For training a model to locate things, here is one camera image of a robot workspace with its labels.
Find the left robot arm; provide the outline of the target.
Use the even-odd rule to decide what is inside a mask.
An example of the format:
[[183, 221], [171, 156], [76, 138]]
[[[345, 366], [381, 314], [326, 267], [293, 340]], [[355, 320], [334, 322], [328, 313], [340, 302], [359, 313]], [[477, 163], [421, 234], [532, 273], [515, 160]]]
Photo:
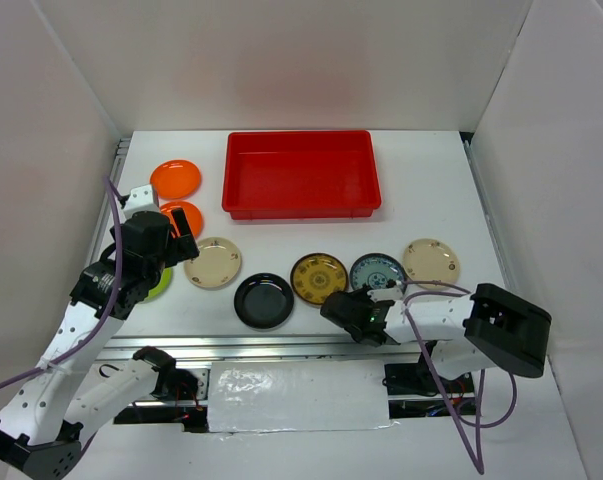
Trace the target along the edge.
[[198, 256], [182, 209], [165, 216], [139, 211], [111, 229], [114, 242], [86, 267], [64, 318], [37, 366], [0, 410], [0, 460], [31, 479], [63, 479], [89, 441], [130, 403], [165, 399], [193, 375], [155, 347], [137, 350], [109, 378], [79, 388], [93, 363], [164, 270]]

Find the black plate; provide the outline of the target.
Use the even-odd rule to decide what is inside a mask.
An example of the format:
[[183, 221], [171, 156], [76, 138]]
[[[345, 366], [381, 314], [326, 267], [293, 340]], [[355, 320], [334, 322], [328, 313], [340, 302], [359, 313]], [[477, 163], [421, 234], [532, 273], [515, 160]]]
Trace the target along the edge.
[[270, 330], [282, 325], [291, 315], [294, 294], [282, 277], [258, 273], [238, 286], [233, 305], [244, 325], [257, 330]]

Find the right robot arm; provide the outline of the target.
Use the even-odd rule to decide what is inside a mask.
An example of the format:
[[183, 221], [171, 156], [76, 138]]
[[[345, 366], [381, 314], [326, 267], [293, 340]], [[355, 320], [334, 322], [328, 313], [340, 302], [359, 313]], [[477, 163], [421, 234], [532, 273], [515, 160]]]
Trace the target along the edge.
[[516, 377], [544, 374], [551, 315], [492, 283], [473, 292], [439, 281], [428, 291], [407, 292], [412, 282], [390, 280], [330, 294], [321, 316], [358, 344], [374, 347], [423, 342], [429, 359], [416, 368], [431, 392], [466, 373], [499, 368]]

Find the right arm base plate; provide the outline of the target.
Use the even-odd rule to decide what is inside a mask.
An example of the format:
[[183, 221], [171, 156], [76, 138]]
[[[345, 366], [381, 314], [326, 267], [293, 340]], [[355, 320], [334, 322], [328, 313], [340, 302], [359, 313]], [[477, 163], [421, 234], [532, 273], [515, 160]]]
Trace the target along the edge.
[[[390, 396], [415, 395], [434, 397], [440, 394], [435, 380], [425, 365], [418, 363], [390, 363], [384, 366], [382, 384]], [[454, 380], [440, 378], [446, 394], [463, 396], [474, 392], [474, 383], [464, 374]]]

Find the yellow patterned plate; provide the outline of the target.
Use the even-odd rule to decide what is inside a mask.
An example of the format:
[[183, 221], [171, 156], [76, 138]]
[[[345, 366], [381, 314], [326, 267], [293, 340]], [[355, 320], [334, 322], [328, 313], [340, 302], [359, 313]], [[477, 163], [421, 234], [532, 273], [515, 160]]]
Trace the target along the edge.
[[296, 261], [290, 273], [293, 292], [304, 302], [320, 307], [329, 295], [346, 291], [348, 272], [343, 263], [327, 253], [311, 253]]

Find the blue floral plate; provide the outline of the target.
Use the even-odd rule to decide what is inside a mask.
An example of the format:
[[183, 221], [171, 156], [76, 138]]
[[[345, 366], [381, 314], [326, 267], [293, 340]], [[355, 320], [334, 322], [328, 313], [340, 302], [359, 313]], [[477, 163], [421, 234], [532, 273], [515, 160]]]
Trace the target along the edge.
[[387, 288], [390, 281], [406, 284], [408, 275], [393, 257], [383, 253], [369, 253], [359, 257], [350, 268], [349, 281], [353, 290], [364, 286], [371, 289]]

